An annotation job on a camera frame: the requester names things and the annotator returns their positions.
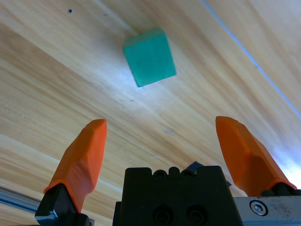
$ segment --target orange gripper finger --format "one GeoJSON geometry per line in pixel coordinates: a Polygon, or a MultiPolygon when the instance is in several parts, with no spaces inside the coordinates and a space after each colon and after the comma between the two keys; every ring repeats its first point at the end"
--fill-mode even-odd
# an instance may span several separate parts
{"type": "Polygon", "coordinates": [[[279,182],[297,189],[245,125],[223,116],[216,117],[215,123],[222,154],[232,179],[248,196],[260,196],[262,191],[272,189],[279,182]]]}
{"type": "Polygon", "coordinates": [[[90,122],[65,151],[44,194],[64,184],[78,213],[97,183],[107,136],[106,120],[90,122]]]}

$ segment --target wooden surface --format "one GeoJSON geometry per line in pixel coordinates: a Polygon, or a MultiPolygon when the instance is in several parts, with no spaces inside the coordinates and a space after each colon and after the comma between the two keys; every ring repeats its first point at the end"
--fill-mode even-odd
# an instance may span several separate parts
{"type": "MultiPolygon", "coordinates": [[[[231,1],[227,14],[220,9],[222,3],[209,4],[233,32],[249,31],[244,14],[236,13],[239,9],[231,1]]],[[[241,4],[248,12],[250,4],[261,3],[241,4]]],[[[264,7],[270,16],[259,5],[260,11],[248,18],[253,27],[262,28],[239,38],[301,109],[298,50],[293,58],[290,53],[299,44],[297,19],[280,23],[290,31],[291,43],[273,56],[266,51],[279,46],[267,47],[258,38],[279,29],[277,20],[294,16],[290,10],[295,9],[286,8],[284,16],[282,7],[264,7]],[[272,23],[262,26],[258,15],[273,18],[272,23]]],[[[285,40],[285,33],[268,38],[269,43],[285,40]]],[[[2,0],[0,69],[1,187],[41,199],[81,129],[93,119],[107,119],[102,171],[84,204],[84,213],[97,225],[111,225],[128,167],[182,170],[198,161],[220,165],[231,181],[215,132],[217,115],[244,123],[290,181],[301,186],[300,118],[198,0],[2,0]],[[137,88],[122,53],[123,41],[157,26],[169,37],[178,74],[137,88]]],[[[244,195],[235,187],[231,190],[244,195]]],[[[20,224],[18,211],[5,210],[0,224],[20,224]]],[[[32,215],[21,213],[20,218],[30,222],[32,215]]]]}

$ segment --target green cube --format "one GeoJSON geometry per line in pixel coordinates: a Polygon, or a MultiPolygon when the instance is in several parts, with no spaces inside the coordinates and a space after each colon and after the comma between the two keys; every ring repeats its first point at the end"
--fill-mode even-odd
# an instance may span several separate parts
{"type": "Polygon", "coordinates": [[[126,40],[123,51],[138,87],[176,74],[167,36],[159,28],[126,40]]]}

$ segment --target screw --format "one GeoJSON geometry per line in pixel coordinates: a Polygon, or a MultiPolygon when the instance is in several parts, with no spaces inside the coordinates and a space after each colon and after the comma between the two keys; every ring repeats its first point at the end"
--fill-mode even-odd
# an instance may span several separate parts
{"type": "Polygon", "coordinates": [[[265,207],[265,205],[257,200],[251,201],[250,207],[251,207],[251,210],[259,216],[265,216],[268,213],[268,210],[265,207]]]}

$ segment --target small hole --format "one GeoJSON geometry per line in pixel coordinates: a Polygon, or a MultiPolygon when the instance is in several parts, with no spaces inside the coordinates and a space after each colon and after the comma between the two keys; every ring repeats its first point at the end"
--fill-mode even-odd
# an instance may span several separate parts
{"type": "Polygon", "coordinates": [[[184,177],[184,178],[193,178],[196,176],[195,173],[189,169],[183,170],[181,174],[182,174],[182,177],[184,177]]]}
{"type": "Polygon", "coordinates": [[[154,173],[154,177],[155,178],[158,178],[158,179],[163,179],[167,176],[166,172],[164,170],[157,170],[155,173],[154,173]]]}

